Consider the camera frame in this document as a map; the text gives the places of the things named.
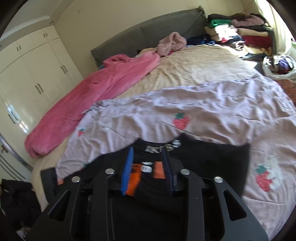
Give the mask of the dusty pink fluffy garment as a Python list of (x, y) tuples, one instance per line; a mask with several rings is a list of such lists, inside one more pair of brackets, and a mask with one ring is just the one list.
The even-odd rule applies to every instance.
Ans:
[(156, 47), (156, 52), (160, 56), (168, 56), (173, 52), (184, 50), (187, 46), (187, 40), (178, 32), (173, 32), (167, 37), (161, 39)]

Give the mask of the lilac strawberry print quilt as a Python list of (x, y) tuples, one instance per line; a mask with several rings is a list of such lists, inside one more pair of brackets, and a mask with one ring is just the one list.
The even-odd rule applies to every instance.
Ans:
[(57, 162), (57, 177), (64, 179), (132, 143), (146, 154), (158, 154), (163, 146), (172, 153), (189, 148), (199, 162), (210, 147), (250, 144), (243, 200), (269, 239), (279, 234), (295, 207), (295, 106), (269, 78), (98, 101), (70, 137)]

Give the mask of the white plastic bag with clothes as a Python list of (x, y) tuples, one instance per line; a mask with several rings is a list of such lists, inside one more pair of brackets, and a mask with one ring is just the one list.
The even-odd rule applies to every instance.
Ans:
[(262, 62), (264, 75), (273, 80), (288, 79), (295, 82), (295, 61), (288, 55), (266, 56)]

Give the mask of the pink fleece blanket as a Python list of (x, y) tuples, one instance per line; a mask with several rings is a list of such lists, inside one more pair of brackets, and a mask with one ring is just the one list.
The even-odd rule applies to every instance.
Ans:
[(153, 51), (135, 58), (118, 54), (104, 60), (103, 69), (81, 81), (41, 118), (25, 140), (28, 154), (34, 159), (49, 154), (74, 132), (84, 112), (92, 104), (124, 93), (159, 62), (159, 54)]

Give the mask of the pile of folded clothes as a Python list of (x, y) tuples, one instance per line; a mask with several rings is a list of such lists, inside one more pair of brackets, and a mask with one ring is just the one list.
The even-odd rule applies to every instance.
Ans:
[(208, 15), (205, 32), (216, 44), (244, 60), (261, 62), (275, 54), (274, 30), (260, 14)]

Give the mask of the dark blue garment on bed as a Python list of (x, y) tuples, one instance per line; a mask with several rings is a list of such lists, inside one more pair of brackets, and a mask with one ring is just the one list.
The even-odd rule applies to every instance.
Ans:
[(203, 34), (197, 37), (190, 37), (187, 39), (187, 45), (214, 45), (215, 41), (211, 39), (208, 34)]

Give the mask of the black sweatshirt with orange cuffs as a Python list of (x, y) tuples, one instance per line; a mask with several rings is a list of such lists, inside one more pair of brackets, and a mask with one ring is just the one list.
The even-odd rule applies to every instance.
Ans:
[[(130, 147), (134, 156), (128, 190), (121, 172)], [(171, 158), (174, 191), (168, 192), (161, 151)], [(101, 155), (67, 176), (42, 213), (32, 240), (230, 240), (248, 210), (241, 196), (249, 144), (210, 147), (202, 161), (189, 148), (163, 146), (146, 154), (137, 143)]]

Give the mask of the cream white wardrobe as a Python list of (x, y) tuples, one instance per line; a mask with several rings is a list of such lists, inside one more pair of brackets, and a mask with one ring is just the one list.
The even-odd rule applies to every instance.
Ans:
[(27, 135), (82, 79), (53, 25), (1, 50), (1, 135), (28, 165)]

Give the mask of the grey padded headboard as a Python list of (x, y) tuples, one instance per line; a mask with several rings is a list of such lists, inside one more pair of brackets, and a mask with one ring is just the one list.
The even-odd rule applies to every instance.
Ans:
[(96, 66), (100, 67), (111, 56), (125, 54), (134, 57), (138, 50), (156, 47), (161, 39), (173, 32), (178, 32), (185, 39), (203, 35), (207, 24), (201, 6), (165, 14), (122, 31), (92, 49), (91, 55)]

